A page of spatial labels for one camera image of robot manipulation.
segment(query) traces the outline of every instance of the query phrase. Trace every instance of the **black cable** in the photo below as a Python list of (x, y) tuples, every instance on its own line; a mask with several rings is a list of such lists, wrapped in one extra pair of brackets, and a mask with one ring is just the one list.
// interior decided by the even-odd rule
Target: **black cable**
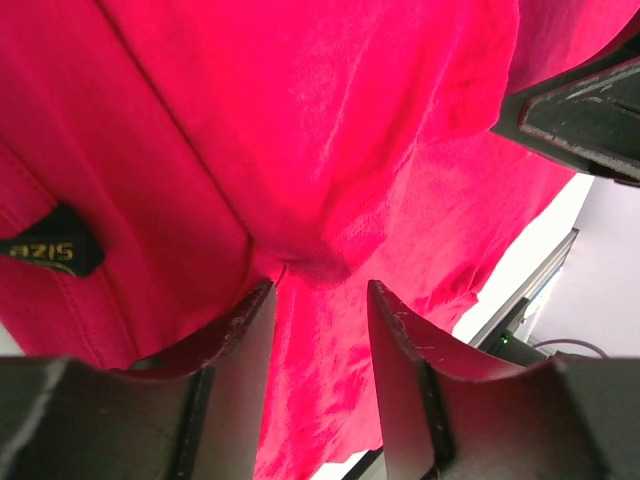
[(588, 348), (592, 352), (597, 353), (602, 358), (609, 358), (609, 355), (607, 355), (607, 352), (602, 350), (600, 347), (595, 346), (593, 343), (585, 342), (584, 340), (575, 340), (573, 338), (557, 338), (557, 339), (554, 339), (554, 340), (545, 340), (544, 342), (536, 343), (535, 345), (532, 345), (531, 347), (535, 348), (535, 349), (538, 349), (538, 348), (544, 347), (546, 345), (555, 345), (555, 344), (558, 344), (558, 343), (567, 343), (567, 344), (570, 344), (570, 345), (579, 345), (581, 347)]

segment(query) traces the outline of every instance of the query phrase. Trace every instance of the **black tag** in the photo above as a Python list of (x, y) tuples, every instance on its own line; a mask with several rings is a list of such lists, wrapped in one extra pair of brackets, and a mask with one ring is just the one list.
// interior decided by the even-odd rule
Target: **black tag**
[(17, 237), (0, 240), (0, 254), (75, 277), (88, 276), (104, 260), (82, 219), (62, 204)]

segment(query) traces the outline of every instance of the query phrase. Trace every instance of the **wrinkled fabric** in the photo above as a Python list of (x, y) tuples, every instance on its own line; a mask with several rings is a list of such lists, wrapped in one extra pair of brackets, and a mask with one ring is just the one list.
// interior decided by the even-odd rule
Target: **wrinkled fabric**
[(571, 173), (490, 133), (637, 0), (5, 2), (0, 238), (73, 206), (86, 279), (0, 258), (29, 354), (126, 367), (261, 278), (278, 312), (257, 478), (381, 443), (379, 278), (451, 331)]

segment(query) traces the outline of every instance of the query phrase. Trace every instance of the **wire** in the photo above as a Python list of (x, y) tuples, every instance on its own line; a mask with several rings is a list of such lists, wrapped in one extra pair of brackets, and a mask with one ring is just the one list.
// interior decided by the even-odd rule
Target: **wire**
[(538, 349), (540, 347), (544, 347), (546, 345), (555, 345), (558, 343), (568, 343), (570, 345), (579, 345), (584, 348), (588, 348), (592, 352), (597, 353), (602, 358), (609, 358), (607, 352), (602, 350), (600, 347), (596, 347), (593, 343), (585, 342), (584, 340), (574, 340), (573, 338), (557, 338), (554, 340), (545, 340), (544, 342), (536, 343), (532, 345), (531, 348)]

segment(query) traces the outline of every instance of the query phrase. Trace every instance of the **red cloth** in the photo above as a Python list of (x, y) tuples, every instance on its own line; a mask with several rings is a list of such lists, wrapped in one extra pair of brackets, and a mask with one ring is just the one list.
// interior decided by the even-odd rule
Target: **red cloth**
[(369, 278), (451, 330), (570, 173), (486, 133), (637, 0), (5, 2), (0, 237), (56, 201), (107, 259), (0, 258), (31, 354), (125, 367), (278, 283), (258, 478), (380, 444)]

